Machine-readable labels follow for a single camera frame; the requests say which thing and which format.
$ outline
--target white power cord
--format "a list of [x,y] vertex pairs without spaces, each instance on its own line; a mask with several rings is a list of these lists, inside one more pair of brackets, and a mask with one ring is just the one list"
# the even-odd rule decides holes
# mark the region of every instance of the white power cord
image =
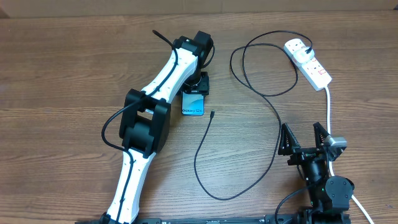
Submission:
[[[326,98],[327,98],[327,109],[326,109],[326,123],[327,123],[327,129],[329,134],[331,134],[331,126],[330,126],[330,92],[329,92],[329,88],[326,86],[325,87],[326,90]],[[331,176],[334,176],[335,173],[333,172],[333,163],[332,161],[329,161],[329,172]],[[374,224],[374,222],[372,221],[372,218],[369,216],[369,214],[367,213],[367,211],[365,210],[365,208],[361,205],[361,203],[358,201],[358,199],[356,199],[356,197],[353,195],[351,197],[354,202],[357,204],[357,206],[361,209],[361,211],[364,213],[365,217],[368,219],[370,224]]]

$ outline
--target power outlet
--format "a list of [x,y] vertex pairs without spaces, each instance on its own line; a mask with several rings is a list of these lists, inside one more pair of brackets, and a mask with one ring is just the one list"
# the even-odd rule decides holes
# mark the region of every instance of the power outlet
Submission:
[[306,48],[306,46],[300,39],[292,39],[286,42],[284,45],[284,50],[294,61],[297,68],[303,73],[305,78],[307,78],[307,80],[311,83],[312,87],[316,91],[322,90],[331,82],[331,76],[315,57],[312,57],[307,62],[298,62],[294,55],[303,48]]

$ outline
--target power strip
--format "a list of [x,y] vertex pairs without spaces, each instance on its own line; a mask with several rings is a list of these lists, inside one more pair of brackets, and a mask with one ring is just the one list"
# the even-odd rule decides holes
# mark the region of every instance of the power strip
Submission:
[[322,90],[331,82],[331,76],[322,67],[319,61],[315,58],[313,50],[307,53],[309,47],[300,39],[292,39],[286,42],[284,50],[296,64],[297,68],[303,73],[305,78],[311,83],[316,90]]

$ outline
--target table surface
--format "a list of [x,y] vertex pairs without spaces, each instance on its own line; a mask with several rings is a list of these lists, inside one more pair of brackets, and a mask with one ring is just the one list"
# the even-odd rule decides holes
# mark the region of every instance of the table surface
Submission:
[[[126,93],[146,86],[165,65],[173,40],[211,34],[215,57],[206,71],[210,95],[204,116],[181,116],[172,104],[170,134],[152,162],[141,195],[142,217],[258,217],[301,188],[296,167],[276,156],[266,177],[227,202],[207,196],[193,157],[211,110],[216,116],[198,156],[203,184],[219,197],[251,185],[271,161],[275,114],[240,85],[229,70],[233,49],[271,30],[309,36],[317,59],[333,77],[332,131],[348,140],[335,173],[355,183],[354,194],[376,223],[398,219],[398,13],[294,12],[172,16],[74,17],[0,20],[0,223],[73,223],[99,218],[115,193],[122,153],[106,146],[103,123]],[[283,45],[294,38],[261,39]],[[233,60],[241,75],[241,52]],[[246,68],[254,87],[277,93],[293,84],[294,71],[278,49],[249,49]],[[297,86],[270,98],[302,146],[315,144],[312,124],[326,126],[325,92],[299,73]],[[107,135],[120,143],[120,118]],[[280,213],[308,205],[307,195]],[[351,202],[353,223],[365,223]]]

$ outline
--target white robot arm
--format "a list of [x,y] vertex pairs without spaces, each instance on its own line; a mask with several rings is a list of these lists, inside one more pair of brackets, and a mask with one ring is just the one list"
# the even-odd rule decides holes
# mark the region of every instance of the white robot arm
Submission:
[[[141,91],[132,89],[126,96],[124,107],[130,108],[123,111],[119,130],[124,150],[118,187],[108,211],[100,220],[88,223],[134,222],[138,216],[139,198],[149,165],[162,149],[169,133],[170,104],[174,96],[180,90],[206,95],[196,89],[202,80],[208,80],[203,79],[207,73],[200,69],[206,66],[204,62],[213,47],[210,35],[199,31],[193,40],[181,36],[174,41],[173,47],[178,55],[175,69],[172,70],[176,54],[172,51],[165,67],[149,85]],[[139,116],[138,111],[152,113],[152,120]]]

